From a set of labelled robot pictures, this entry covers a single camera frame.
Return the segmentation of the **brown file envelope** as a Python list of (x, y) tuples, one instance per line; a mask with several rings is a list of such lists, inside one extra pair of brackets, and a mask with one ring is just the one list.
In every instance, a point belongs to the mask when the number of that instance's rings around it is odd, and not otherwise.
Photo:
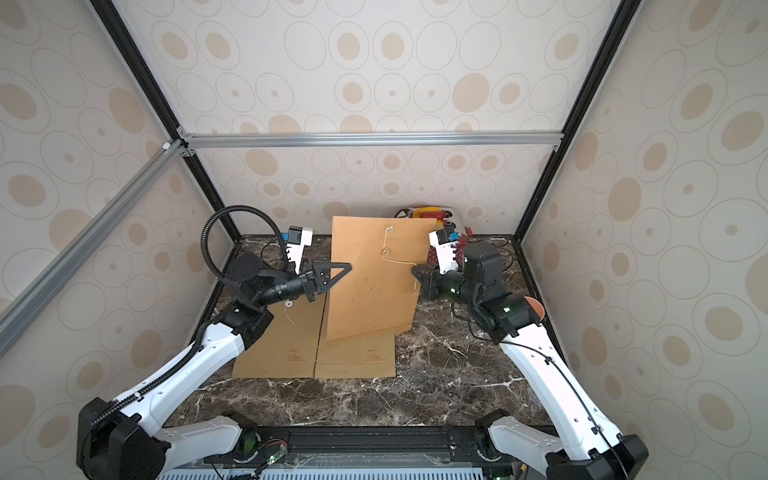
[(314, 377), (317, 379), (374, 379), (396, 376), (395, 336), (370, 333), (329, 342), (322, 326)]
[(237, 379), (307, 379), (314, 377), (326, 295), (269, 307), (274, 315), (262, 337), (235, 360)]
[(328, 341), (411, 329), (420, 292), (411, 268), (427, 262), (435, 230), (429, 218), (333, 218), (331, 260), (352, 271), (329, 292)]

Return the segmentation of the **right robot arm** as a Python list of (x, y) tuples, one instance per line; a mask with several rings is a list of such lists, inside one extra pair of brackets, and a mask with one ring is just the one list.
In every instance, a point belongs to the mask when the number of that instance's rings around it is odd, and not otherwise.
[(507, 290), (503, 258), (491, 243), (471, 243), (462, 263), (438, 260), (411, 270), (425, 298), (466, 308), (462, 321), (509, 357), (546, 410), (554, 433), (490, 416), (493, 456), (508, 455), (548, 479), (634, 479), (648, 459), (643, 440), (624, 434), (576, 380), (543, 324), (542, 304)]

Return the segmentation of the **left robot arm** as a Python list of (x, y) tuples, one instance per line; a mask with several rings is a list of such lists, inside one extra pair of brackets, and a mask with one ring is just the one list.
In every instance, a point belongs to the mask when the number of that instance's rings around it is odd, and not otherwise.
[[(235, 260), (227, 271), (217, 267), (210, 255), (209, 235), (221, 217), (236, 212), (253, 214), (272, 229), (283, 254), (281, 268), (270, 268), (255, 255)], [(220, 367), (263, 336), (274, 319), (271, 305), (300, 297), (314, 301), (352, 270), (349, 263), (317, 261), (310, 270), (297, 271), (277, 224), (248, 205), (216, 211), (203, 226), (200, 246), (205, 264), (233, 299), (153, 375), (110, 401), (95, 398), (81, 409), (75, 459), (88, 479), (156, 479), (181, 465), (242, 447), (244, 428), (230, 416), (180, 430), (165, 423)]]

